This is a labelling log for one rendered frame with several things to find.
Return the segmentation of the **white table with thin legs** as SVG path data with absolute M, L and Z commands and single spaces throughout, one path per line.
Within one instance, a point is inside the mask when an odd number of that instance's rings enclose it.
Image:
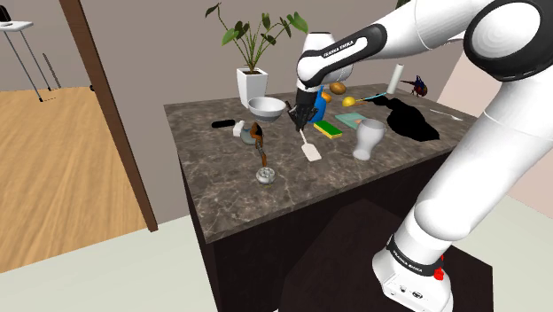
M 21 70 L 23 71 L 24 75 L 27 77 L 27 81 L 29 82 L 30 86 L 32 87 L 32 91 L 35 93 L 38 101 L 40 103 L 44 103 L 45 100 L 41 93 L 39 92 L 31 74 L 28 72 L 28 69 L 23 61 L 23 59 L 20 56 L 20 53 L 16 49 L 13 40 L 10 37 L 10 33 L 17 33 L 21 37 L 23 43 L 27 47 L 27 51 L 29 55 L 31 56 L 32 60 L 35 62 L 35 66 L 38 70 L 38 73 L 41 75 L 43 82 L 46 86 L 46 89 L 49 92 L 52 92 L 54 88 L 51 86 L 49 80 L 46 78 L 46 75 L 43 71 L 42 65 L 39 63 L 33 48 L 29 44 L 29 41 L 24 33 L 24 31 L 28 28 L 31 28 L 35 25 L 32 21 L 25 21 L 25 20 L 13 20 L 10 13 L 7 11 L 7 9 L 0 4 L 0 33 L 4 35 L 7 43 L 9 44 L 10 48 L 12 49 L 12 52 L 17 59 L 19 66 Z

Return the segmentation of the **white spatula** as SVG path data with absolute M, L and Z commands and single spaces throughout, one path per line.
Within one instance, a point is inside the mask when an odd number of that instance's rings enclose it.
M 313 144 L 311 144 L 307 141 L 302 129 L 300 130 L 300 135 L 301 135 L 302 140 L 304 142 L 304 144 L 301 146 L 301 149 L 304 152 L 306 158 L 309 161 L 320 160 L 322 158 L 321 154 L 319 153 L 319 151 L 316 149 L 316 147 Z

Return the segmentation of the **black lumpy thing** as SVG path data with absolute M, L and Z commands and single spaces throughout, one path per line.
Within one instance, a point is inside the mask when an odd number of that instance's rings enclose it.
M 418 142 L 439 140 L 439 132 L 431 126 L 422 113 L 412 105 L 407 105 L 398 98 L 389 99 L 385 96 L 371 100 L 375 105 L 386 106 L 391 110 L 386 122 L 391 130 L 403 137 L 409 137 Z

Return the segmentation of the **red and blue bird figure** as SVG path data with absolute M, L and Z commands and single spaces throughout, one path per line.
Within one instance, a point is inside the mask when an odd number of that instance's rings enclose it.
M 428 93 L 427 86 L 424 84 L 423 80 L 419 75 L 416 76 L 416 79 L 414 81 L 401 80 L 401 82 L 405 82 L 407 84 L 412 85 L 413 89 L 411 91 L 411 94 L 415 95 L 417 98 L 425 97 L 426 94 Z

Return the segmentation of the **dark cabinet with marble top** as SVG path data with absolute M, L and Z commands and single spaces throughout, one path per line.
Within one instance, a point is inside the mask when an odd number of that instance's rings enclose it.
M 418 142 L 393 130 L 370 160 L 354 158 L 355 132 L 329 139 L 303 131 L 322 158 L 309 161 L 291 120 L 262 124 L 270 185 L 257 181 L 261 156 L 213 121 L 253 123 L 235 98 L 167 105 L 188 205 L 218 312 L 275 312 L 284 280 L 334 215 L 344 207 L 382 207 L 403 217 L 458 144 L 473 116 L 403 90 L 395 96 L 417 108 L 440 134 Z M 432 113 L 450 113 L 463 121 Z

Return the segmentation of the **green and yellow sponge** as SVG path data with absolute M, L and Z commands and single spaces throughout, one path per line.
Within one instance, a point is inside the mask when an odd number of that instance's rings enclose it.
M 328 121 L 317 121 L 314 127 L 330 139 L 341 137 L 343 132 Z

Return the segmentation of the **teal flat book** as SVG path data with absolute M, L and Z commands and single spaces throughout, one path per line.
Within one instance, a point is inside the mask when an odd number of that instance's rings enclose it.
M 357 129 L 358 125 L 362 120 L 365 120 L 366 117 L 359 113 L 344 113 L 335 115 L 335 118 L 347 125 L 351 129 Z

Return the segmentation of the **green plant in white pot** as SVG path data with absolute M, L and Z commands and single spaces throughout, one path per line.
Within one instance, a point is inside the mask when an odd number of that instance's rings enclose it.
M 293 28 L 307 34 L 308 24 L 298 12 L 288 14 L 285 18 L 279 17 L 275 21 L 267 12 L 263 12 L 256 28 L 252 28 L 249 21 L 241 20 L 227 26 L 221 16 L 221 3 L 209 7 L 205 17 L 214 12 L 225 30 L 221 46 L 233 43 L 245 61 L 244 66 L 237 69 L 237 83 L 240 101 L 247 108 L 250 99 L 266 94 L 269 75 L 257 67 L 262 54 L 277 43 L 277 38 L 282 33 L 292 37 Z

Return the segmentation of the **white bowl with grey band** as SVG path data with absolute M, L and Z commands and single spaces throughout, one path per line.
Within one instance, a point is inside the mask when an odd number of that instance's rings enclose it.
M 254 97 L 248 106 L 255 119 L 263 122 L 276 121 L 286 108 L 285 102 L 275 97 Z

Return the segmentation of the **grey-blue round dish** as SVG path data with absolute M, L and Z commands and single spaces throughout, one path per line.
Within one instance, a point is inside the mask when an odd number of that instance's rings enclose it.
M 258 129 L 242 129 L 240 138 L 246 145 L 255 145 L 258 138 L 263 137 L 263 134 Z

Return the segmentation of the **blue and orange bottle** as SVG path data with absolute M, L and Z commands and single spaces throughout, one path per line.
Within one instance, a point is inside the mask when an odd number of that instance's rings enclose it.
M 317 92 L 317 98 L 315 100 L 314 108 L 316 109 L 315 115 L 311 118 L 310 122 L 321 121 L 324 117 L 325 110 L 327 106 L 327 101 L 323 97 L 323 87 L 321 87 Z

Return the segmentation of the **white cutlery piece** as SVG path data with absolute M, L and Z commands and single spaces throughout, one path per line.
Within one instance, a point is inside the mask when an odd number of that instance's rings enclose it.
M 442 114 L 442 115 L 446 115 L 448 117 L 450 117 L 452 120 L 454 121 L 463 121 L 463 119 L 459 118 L 459 117 L 456 117 L 454 116 L 453 114 L 450 114 L 450 113 L 443 113 L 443 112 L 440 112 L 440 111 L 437 111 L 437 110 L 433 110 L 433 109 L 429 109 L 432 113 L 438 113 L 438 114 Z

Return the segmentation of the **white goblet vase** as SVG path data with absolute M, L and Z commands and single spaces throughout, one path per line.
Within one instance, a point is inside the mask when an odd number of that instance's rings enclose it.
M 386 126 L 373 119 L 361 120 L 356 130 L 356 146 L 353 156 L 358 160 L 369 160 L 374 147 L 383 139 Z

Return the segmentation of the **brown door frame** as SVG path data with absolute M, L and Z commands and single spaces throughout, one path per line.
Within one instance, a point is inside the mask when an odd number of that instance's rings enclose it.
M 145 224 L 150 232 L 159 228 L 146 193 L 143 179 L 136 164 L 129 138 L 123 126 L 121 115 L 115 103 L 105 69 L 85 16 L 81 0 L 58 0 L 70 28 L 82 63 L 90 78 L 97 101 L 105 117 L 113 142 L 121 158 L 129 183 L 135 194 Z

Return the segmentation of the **white cylinder roll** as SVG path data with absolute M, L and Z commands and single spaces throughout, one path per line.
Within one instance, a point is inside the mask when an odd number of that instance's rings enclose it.
M 396 64 L 395 68 L 393 70 L 393 74 L 391 76 L 391 79 L 388 83 L 386 93 L 387 94 L 393 94 L 397 88 L 397 84 L 399 83 L 401 79 L 401 74 L 403 71 L 404 65 L 403 64 Z

